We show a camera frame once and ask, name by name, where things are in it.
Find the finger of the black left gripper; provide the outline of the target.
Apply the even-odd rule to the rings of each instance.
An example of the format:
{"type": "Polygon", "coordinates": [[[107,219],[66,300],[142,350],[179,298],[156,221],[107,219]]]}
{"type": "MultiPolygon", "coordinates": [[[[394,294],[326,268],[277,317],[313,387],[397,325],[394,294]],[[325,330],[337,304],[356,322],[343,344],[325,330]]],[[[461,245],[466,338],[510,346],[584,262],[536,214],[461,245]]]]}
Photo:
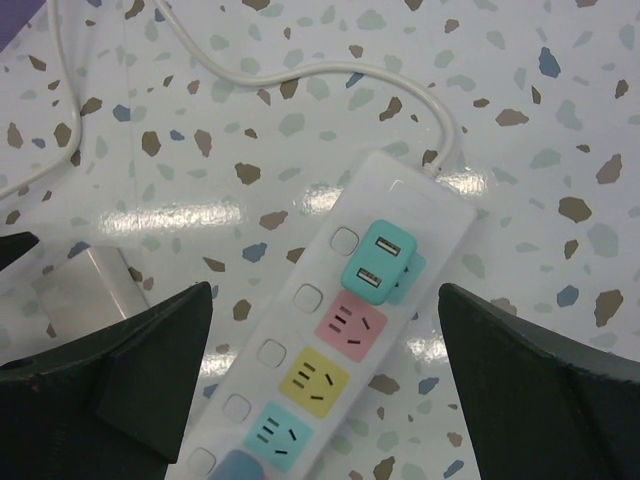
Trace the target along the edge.
{"type": "Polygon", "coordinates": [[[0,237],[0,270],[3,271],[39,243],[31,232],[20,232],[0,237]]]}

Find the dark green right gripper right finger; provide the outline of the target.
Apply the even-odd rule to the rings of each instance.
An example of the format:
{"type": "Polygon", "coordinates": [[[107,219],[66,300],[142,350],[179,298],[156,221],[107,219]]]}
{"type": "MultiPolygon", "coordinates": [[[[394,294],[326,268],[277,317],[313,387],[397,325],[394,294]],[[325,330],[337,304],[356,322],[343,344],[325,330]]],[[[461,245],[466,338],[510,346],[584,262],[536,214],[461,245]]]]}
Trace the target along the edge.
{"type": "Polygon", "coordinates": [[[438,314],[482,478],[638,478],[638,362],[452,283],[438,314]]]}

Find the teal plug adapter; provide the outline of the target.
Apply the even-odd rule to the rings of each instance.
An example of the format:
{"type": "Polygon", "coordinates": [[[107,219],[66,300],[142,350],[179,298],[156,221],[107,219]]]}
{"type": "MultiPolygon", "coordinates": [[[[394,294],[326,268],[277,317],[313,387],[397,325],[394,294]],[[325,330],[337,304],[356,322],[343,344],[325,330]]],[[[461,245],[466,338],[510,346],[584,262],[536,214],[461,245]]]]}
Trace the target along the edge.
{"type": "Polygon", "coordinates": [[[382,305],[416,250],[411,233],[387,220],[375,220],[344,268],[341,286],[370,305],[382,305]]]}

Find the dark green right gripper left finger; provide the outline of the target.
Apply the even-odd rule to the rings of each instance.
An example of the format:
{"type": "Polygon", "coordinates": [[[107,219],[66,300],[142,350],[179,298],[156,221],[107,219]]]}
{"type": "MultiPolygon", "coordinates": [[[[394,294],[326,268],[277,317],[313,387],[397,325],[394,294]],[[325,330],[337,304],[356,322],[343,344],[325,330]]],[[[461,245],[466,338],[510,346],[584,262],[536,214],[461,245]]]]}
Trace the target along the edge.
{"type": "Polygon", "coordinates": [[[1,367],[4,479],[162,479],[178,460],[213,312],[200,282],[1,367]]]}

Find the white charger block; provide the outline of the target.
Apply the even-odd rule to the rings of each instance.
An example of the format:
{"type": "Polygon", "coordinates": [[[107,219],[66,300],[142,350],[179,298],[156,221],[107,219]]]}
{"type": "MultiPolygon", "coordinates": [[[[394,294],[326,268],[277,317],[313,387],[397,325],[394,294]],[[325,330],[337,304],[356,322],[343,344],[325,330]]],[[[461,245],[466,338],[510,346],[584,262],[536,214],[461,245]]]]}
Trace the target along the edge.
{"type": "Polygon", "coordinates": [[[32,282],[49,323],[68,342],[149,308],[119,249],[90,247],[32,282]]]}

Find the white multicolour power strip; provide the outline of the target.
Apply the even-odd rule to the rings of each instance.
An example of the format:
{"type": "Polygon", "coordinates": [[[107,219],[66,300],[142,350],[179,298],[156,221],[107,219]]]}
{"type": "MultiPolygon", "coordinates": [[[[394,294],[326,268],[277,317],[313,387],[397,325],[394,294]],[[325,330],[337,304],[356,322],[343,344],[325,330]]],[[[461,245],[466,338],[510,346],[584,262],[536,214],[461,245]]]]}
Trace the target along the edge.
{"type": "Polygon", "coordinates": [[[171,479],[302,479],[436,288],[474,209],[438,168],[376,152],[355,170],[187,434],[171,479]],[[417,250],[389,299],[341,286],[369,226],[384,219],[417,250]]]}

